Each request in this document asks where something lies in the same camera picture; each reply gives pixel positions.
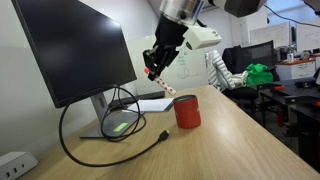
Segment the red cup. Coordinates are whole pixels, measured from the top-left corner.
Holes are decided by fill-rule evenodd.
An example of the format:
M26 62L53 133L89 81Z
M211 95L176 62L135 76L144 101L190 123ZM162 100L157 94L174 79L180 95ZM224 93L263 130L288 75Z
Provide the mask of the red cup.
M173 107L180 128L194 128L201 124L198 99L195 95L175 98Z

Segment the power strip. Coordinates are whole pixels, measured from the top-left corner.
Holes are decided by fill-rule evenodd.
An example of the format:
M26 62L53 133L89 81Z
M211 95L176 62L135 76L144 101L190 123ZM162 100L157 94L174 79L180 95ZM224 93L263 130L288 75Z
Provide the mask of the power strip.
M10 152L0 157L0 179L13 180L22 176L38 164L28 152Z

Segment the green object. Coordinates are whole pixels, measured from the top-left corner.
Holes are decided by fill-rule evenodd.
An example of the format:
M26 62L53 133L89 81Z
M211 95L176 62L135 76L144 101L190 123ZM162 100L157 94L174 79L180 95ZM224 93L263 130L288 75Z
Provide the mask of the green object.
M263 64L250 64L247 67L247 87L272 82L273 75L270 71L265 71L266 69L267 66Z
M126 127L127 124L128 124L128 123L122 123L122 124L120 124L116 129L114 129L113 131L114 131L114 132L119 132L119 131L121 131L121 129L123 129L124 127Z

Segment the office chair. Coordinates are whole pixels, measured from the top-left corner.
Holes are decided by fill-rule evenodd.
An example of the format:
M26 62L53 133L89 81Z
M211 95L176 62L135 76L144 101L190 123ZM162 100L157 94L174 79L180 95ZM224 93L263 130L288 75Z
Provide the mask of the office chair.
M279 80L279 76L275 71L276 58L273 41L243 48L240 46L227 48L223 52L222 59L232 74L242 73L250 64L259 63L268 67L267 70L272 73L274 81ZM244 99L249 101L250 115L255 113L255 100L258 98L258 91L251 87L241 87L225 90L223 93L233 100Z

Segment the power cord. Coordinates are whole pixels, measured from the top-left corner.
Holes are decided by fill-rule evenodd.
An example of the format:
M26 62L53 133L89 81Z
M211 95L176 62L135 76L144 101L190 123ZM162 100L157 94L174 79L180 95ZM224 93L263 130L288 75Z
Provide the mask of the power cord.
M121 135L121 136L118 136L118 137L110 137L110 136L106 135L106 134L104 133L104 131L103 131L103 124L104 124L105 119L107 118L108 115L110 115L111 113L113 113L113 112L109 111L111 107L108 106L108 108L107 108L107 110L106 110L106 112L105 112L105 114L104 114L104 116L103 116L103 118L102 118L103 120L102 120L102 122L101 122L100 128L101 128L101 133L102 133L103 137L106 138L107 140L111 141L111 142L120 142L120 141L125 140L126 138L130 137L131 135L139 132L142 128L145 127L145 125L146 125L146 123L147 123L146 118L145 118L145 117L141 114L141 112L140 112L140 107L139 107L139 104L137 103L137 99L136 99L129 91L127 91L126 89L123 89L123 88L121 88L121 87L115 87L115 90L114 90L114 92L113 92L113 97L112 97L111 102L113 102L117 90L118 90L118 99L119 99L120 105L123 107L123 109L126 109L127 107L121 102L120 90L125 91L126 93L128 93L128 94L134 99L135 103L137 104L138 111L132 111L132 110L128 110L128 109L126 109L126 110L127 110L127 111L131 111L131 112L134 112L134 113L137 113L137 114L138 114L138 118L137 118L137 121L136 121L136 123L135 123L134 128L132 129L132 131L131 131L130 133L125 134L125 135ZM144 120L144 124L142 125L141 128L139 128L138 130L136 130L137 127L138 127L138 125L139 125L139 122L140 122L140 118L141 118L141 117L142 117L143 120Z
M100 87L97 87L97 88L93 88L91 90L87 90L87 91L83 91L81 93L79 93L78 95L74 96L69 102L68 104L65 106L65 108L63 109L63 112L60 116L60 121L59 121L59 140L60 140L60 144L64 150L64 152L67 154L67 156L72 159L74 162L80 164L80 165L83 165L83 166L87 166L87 167L109 167L109 166L114 166L114 165L118 165L118 164L121 164L121 163L125 163L125 162L128 162L130 160L133 160L139 156L141 156L142 154L146 153L147 151L149 151L150 149L152 149L153 147L155 147L157 144L159 144L160 142L162 141L165 141L168 139L169 137L169 131L163 131L160 135L159 135L159 138L156 142L154 142L152 145L150 145L149 147L147 147L145 150L139 152L138 154L134 155L134 156L131 156L127 159L123 159L123 160L120 160L120 161L116 161L116 162L112 162L112 163L106 163L106 164L91 164L91 163L86 163L86 162L83 162L83 161L80 161L79 159L77 159L76 157L74 157L71 152L68 150L68 148L66 147L65 145L65 142L64 142L64 138L63 138L63 133L62 133L62 126L63 126L63 120L64 120L64 116L68 110L68 108L70 107L70 105L74 102L77 101L77 98L79 98L81 95L85 94L85 93L89 93L91 91L97 91L97 90L107 90L107 89L110 89L110 88L115 88L115 89L118 89L118 90L123 90L125 92L127 92L132 98L134 98L135 100L135 103L137 104L137 107L138 107L138 118L140 119L140 117L143 117L144 120L145 120L145 117L143 115L141 115L141 112L140 112L140 107L139 107L139 104L137 103L135 97L129 92L127 91L126 89L123 89L119 86L100 86ZM136 121L136 126L134 127L134 129L131 131L131 133L127 134L127 135L123 135L123 138L127 138L129 137L130 135L140 131L144 126L145 124L143 125L143 127L141 127L140 129L138 129L137 131L135 131L136 127L137 127L137 124L139 123L139 119Z
M289 21L293 21L297 24L302 24L302 25L307 25L307 26L314 26L314 27L320 27L318 25L314 25L314 24L309 24L309 23L302 23L302 22L299 22L299 21L296 21L296 20L293 20L293 19L290 19L290 18L286 18L286 17L283 17L283 16L280 16L279 14L277 14L276 12L274 12L270 7L268 7L267 5L264 5L266 8L268 8L273 14L275 14L276 16L282 18L282 19L286 19L286 20L289 20Z

